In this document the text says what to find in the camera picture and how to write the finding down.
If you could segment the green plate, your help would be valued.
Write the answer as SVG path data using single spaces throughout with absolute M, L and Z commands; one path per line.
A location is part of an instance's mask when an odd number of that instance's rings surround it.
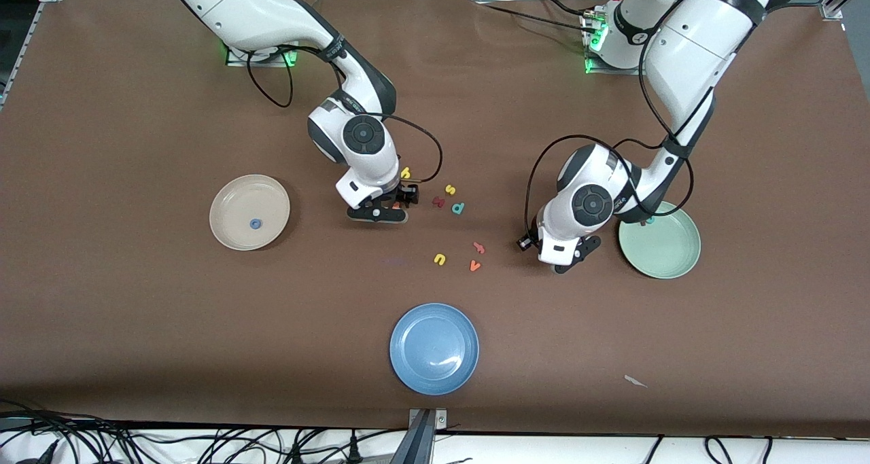
M 638 272 L 655 279 L 676 279 L 699 260 L 699 229 L 686 211 L 657 216 L 652 225 L 622 221 L 617 229 L 619 248 Z

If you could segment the beige brown plate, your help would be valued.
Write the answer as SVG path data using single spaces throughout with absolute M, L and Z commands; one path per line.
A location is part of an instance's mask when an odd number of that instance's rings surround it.
M 276 180 L 249 174 L 227 183 L 209 208 L 209 227 L 215 239 L 235 251 L 258 250 L 279 238 L 291 217 L 291 198 Z M 249 223 L 257 217 L 258 230 Z

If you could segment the blue plate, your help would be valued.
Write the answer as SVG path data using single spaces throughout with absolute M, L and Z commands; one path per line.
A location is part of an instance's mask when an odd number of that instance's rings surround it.
M 398 380 L 420 395 L 442 396 L 472 377 L 481 344 L 470 319 L 443 303 L 413 307 L 394 327 L 389 361 Z

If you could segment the brown paper table cover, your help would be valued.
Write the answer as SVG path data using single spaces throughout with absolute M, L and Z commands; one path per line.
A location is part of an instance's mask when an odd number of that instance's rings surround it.
M 0 111 L 0 397 L 178 423 L 399 428 L 436 406 L 461 432 L 870 437 L 870 102 L 839 25 L 777 12 L 737 55 L 692 154 L 702 253 L 662 281 L 613 223 L 563 275 L 515 245 L 553 139 L 661 140 L 635 78 L 587 75 L 568 29 L 470 0 L 312 1 L 443 145 L 408 221 L 346 217 L 344 170 L 307 133 L 336 88 L 319 59 L 280 109 L 180 0 L 50 3 Z M 209 208 L 249 174 L 291 217 L 235 251 Z M 389 361 L 427 303 L 481 344 L 448 395 Z

